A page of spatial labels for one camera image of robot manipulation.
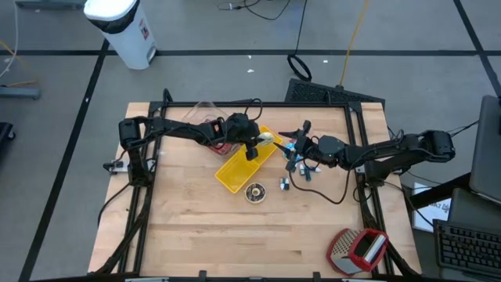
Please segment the grey closed laptop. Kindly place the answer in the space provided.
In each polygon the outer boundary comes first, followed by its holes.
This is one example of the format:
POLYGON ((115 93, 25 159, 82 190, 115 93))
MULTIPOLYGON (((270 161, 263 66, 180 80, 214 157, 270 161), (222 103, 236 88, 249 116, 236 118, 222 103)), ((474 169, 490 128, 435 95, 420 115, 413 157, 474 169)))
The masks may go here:
POLYGON ((501 204, 501 99, 484 96, 478 120, 470 188, 501 204))

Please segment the black keyboard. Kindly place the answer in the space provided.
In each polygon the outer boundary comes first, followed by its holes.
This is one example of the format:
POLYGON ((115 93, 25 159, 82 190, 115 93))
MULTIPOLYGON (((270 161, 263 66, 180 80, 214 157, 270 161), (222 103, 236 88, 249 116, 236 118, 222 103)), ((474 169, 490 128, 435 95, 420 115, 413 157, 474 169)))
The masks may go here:
POLYGON ((438 266, 501 279, 501 230, 434 219, 438 266))

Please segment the clear plastic bin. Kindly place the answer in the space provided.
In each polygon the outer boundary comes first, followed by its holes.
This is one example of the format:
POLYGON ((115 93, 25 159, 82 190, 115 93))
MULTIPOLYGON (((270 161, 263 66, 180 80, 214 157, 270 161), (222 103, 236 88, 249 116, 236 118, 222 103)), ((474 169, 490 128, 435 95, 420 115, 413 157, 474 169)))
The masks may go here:
MULTIPOLYGON (((183 122, 190 124, 199 124, 216 120, 217 118, 226 119, 228 114, 216 107, 212 102, 202 101, 197 103, 188 113, 182 118, 183 122)), ((209 146, 207 149, 223 159, 230 158, 238 151, 240 145, 229 143, 217 143, 216 146, 209 146)))

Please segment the black perforated panel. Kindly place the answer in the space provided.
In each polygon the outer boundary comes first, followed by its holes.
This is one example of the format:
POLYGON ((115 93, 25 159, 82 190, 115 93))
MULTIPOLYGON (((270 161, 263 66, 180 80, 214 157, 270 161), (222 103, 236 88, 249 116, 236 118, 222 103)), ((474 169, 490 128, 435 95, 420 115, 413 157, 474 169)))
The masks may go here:
POLYGON ((357 92, 350 92, 341 87, 329 87, 299 79, 291 78, 287 88, 285 102, 320 102, 320 103, 380 103, 385 100, 357 92))

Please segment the white paper sheet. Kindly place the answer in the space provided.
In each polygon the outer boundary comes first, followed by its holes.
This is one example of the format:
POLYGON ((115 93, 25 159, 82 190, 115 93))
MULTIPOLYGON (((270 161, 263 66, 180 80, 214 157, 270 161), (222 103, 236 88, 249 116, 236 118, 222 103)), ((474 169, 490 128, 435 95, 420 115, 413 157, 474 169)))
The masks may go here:
POLYGON ((432 222, 434 219, 448 220, 451 199, 445 199, 412 212, 412 228, 428 233, 433 233, 432 222))

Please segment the red snack packet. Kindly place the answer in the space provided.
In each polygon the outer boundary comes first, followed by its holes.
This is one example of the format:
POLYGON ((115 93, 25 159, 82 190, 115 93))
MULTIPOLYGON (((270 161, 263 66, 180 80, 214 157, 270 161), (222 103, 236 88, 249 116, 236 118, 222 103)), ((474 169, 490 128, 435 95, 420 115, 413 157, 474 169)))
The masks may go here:
POLYGON ((222 117, 218 117, 216 120, 212 121, 214 130, 220 136, 215 140, 215 145, 210 145, 208 147, 209 150, 221 156, 228 154, 233 149, 233 145, 227 143, 225 139, 225 133, 223 132, 223 127, 222 127, 223 121, 224 119, 222 117))

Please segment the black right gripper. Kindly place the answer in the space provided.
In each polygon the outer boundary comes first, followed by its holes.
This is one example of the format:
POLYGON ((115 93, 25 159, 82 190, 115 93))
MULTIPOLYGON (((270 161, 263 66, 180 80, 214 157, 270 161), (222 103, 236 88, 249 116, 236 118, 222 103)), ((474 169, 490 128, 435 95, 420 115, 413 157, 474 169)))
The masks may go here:
POLYGON ((305 160, 309 159, 329 168, 339 166, 346 169, 347 162, 344 160, 346 144, 333 136, 321 136, 315 143, 312 138, 307 136, 310 128, 311 122, 306 120, 301 129, 294 132, 279 132, 281 136, 295 139, 295 145, 293 143, 287 143, 286 145, 273 143, 284 155, 290 156, 289 170, 295 168, 296 154, 301 155, 305 160))

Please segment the white trash can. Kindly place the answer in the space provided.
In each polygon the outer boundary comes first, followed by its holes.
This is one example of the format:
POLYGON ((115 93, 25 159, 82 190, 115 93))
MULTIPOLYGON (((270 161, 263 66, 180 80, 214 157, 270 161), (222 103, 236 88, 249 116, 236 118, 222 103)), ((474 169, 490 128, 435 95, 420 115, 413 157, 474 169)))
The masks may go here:
POLYGON ((144 70, 157 45, 141 0, 87 0, 84 14, 132 70, 144 70))

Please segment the black and cream tape roll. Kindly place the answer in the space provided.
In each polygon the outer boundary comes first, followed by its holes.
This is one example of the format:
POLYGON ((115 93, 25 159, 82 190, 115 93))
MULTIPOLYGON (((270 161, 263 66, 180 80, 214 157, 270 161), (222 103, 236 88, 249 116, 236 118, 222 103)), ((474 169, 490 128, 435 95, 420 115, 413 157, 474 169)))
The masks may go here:
POLYGON ((260 204, 266 197, 266 188, 260 183, 251 183, 245 189, 245 198, 252 204, 260 204))

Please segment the red metal box grater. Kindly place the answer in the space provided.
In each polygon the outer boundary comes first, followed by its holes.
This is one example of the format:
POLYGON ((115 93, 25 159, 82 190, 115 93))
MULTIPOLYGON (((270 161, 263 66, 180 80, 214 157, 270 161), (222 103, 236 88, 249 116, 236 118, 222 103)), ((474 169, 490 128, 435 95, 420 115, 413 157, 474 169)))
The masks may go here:
POLYGON ((345 228, 331 241, 326 260, 333 270, 348 277, 371 272, 383 258, 388 243, 383 231, 345 228))

